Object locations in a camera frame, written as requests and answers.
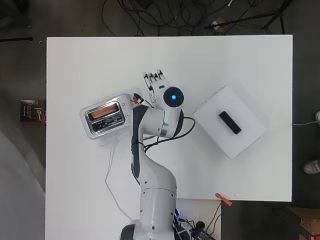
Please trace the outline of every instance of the small bottle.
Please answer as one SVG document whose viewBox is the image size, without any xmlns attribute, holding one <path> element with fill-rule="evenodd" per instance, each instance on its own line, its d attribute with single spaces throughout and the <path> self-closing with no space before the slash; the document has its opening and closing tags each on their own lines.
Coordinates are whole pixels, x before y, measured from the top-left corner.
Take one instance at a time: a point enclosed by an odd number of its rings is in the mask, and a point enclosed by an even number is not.
<svg viewBox="0 0 320 240">
<path fill-rule="evenodd" d="M 307 162 L 304 167 L 304 172 L 307 174 L 320 173 L 320 161 L 314 160 L 312 162 Z"/>
</svg>

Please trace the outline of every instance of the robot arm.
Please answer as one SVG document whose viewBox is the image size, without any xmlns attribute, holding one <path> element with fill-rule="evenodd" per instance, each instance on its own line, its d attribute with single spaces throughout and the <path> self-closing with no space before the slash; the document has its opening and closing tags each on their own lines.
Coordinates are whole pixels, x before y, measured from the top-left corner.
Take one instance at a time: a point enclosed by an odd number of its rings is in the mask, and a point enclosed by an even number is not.
<svg viewBox="0 0 320 240">
<path fill-rule="evenodd" d="M 145 74 L 154 108 L 140 105 L 132 118 L 132 172 L 141 186 L 140 220 L 125 227 L 121 240 L 174 240 L 172 228 L 176 207 L 177 184 L 173 174 L 150 159 L 143 145 L 143 135 L 172 138 L 183 124 L 180 89 L 171 87 L 161 71 Z"/>
</svg>

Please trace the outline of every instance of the white box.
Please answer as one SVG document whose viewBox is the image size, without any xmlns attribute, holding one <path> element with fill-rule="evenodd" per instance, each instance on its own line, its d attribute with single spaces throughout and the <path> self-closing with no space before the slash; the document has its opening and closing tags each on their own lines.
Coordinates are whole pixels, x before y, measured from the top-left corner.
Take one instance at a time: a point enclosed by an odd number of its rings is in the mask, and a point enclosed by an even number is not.
<svg viewBox="0 0 320 240">
<path fill-rule="evenodd" d="M 219 117 L 223 111 L 241 128 L 241 132 L 235 134 Z M 238 156 L 266 131 L 229 86 L 205 102 L 194 117 L 230 159 Z"/>
</svg>

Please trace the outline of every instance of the white table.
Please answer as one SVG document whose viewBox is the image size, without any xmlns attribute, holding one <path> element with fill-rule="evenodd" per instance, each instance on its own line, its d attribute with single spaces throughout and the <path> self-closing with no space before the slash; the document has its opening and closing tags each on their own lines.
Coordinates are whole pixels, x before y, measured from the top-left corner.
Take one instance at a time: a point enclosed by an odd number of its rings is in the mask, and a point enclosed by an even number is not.
<svg viewBox="0 0 320 240">
<path fill-rule="evenodd" d="M 110 145 L 87 138 L 79 112 L 131 87 L 146 90 L 141 73 L 157 69 L 184 92 L 185 115 L 230 85 L 268 128 L 234 160 L 199 127 L 151 149 L 149 155 L 176 176 L 178 198 L 215 199 L 220 192 L 230 199 L 291 200 L 291 36 L 49 38 L 47 240 L 117 239 L 126 219 L 104 185 Z M 139 187 L 130 154 L 130 139 L 121 139 L 109 182 L 135 218 Z M 178 201 L 183 215 L 194 220 L 208 221 L 217 205 Z"/>
</svg>

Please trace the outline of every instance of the floor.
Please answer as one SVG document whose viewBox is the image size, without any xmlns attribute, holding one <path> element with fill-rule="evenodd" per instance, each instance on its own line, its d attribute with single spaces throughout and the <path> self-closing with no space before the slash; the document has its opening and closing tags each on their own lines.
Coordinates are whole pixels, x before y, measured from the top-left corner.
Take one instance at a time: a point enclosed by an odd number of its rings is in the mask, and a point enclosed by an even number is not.
<svg viewBox="0 0 320 240">
<path fill-rule="evenodd" d="M 0 38 L 33 36 L 32 42 L 0 43 L 0 99 L 2 112 L 10 121 L 10 128 L 19 130 L 27 139 L 28 147 L 33 148 L 42 165 L 45 167 L 45 136 L 43 126 L 25 126 L 19 123 L 19 101 L 21 99 L 45 99 L 46 97 L 46 37 L 50 36 L 112 36 L 101 21 L 103 0 L 94 1 L 54 1 L 34 0 L 31 3 L 31 27 L 15 28 L 0 31 Z M 163 18 L 170 19 L 170 12 L 163 0 L 156 0 L 163 10 Z M 228 1 L 216 0 L 212 4 L 215 10 Z M 280 1 L 265 0 L 256 8 L 251 8 L 245 16 L 253 13 L 266 12 L 274 9 Z M 294 36 L 294 70 L 293 70 L 293 121 L 303 123 L 313 121 L 314 113 L 320 110 L 320 33 L 317 31 L 320 22 L 318 9 L 320 2 L 316 0 L 295 0 L 285 12 L 286 33 Z M 247 0 L 234 0 L 229 8 L 213 14 L 207 19 L 207 24 L 222 16 L 226 20 L 237 19 L 246 9 Z M 157 9 L 150 7 L 152 14 Z M 117 36 L 135 36 L 137 27 L 130 17 L 118 5 L 117 1 L 108 0 L 105 4 L 104 19 Z M 197 18 L 196 13 L 191 21 Z M 252 23 L 263 25 L 266 20 Z M 253 25 L 234 26 L 227 35 L 235 34 L 266 34 L 255 29 Z M 157 28 L 141 23 L 141 29 L 146 36 L 156 36 Z M 276 21 L 270 31 L 280 34 L 279 21 Z M 189 29 L 164 27 L 163 36 L 190 35 Z M 214 35 L 213 30 L 203 30 L 199 27 L 194 35 Z M 316 159 L 320 155 L 320 127 L 308 125 L 293 127 L 293 202 L 288 205 L 298 207 L 320 207 L 320 174 L 309 176 L 303 173 L 303 164 Z M 10 136 L 13 142 L 19 142 L 21 136 Z M 222 237 L 229 239 L 297 239 L 289 236 L 286 228 L 275 227 L 275 217 L 263 204 L 253 202 L 236 202 L 232 208 L 223 207 Z"/>
</svg>

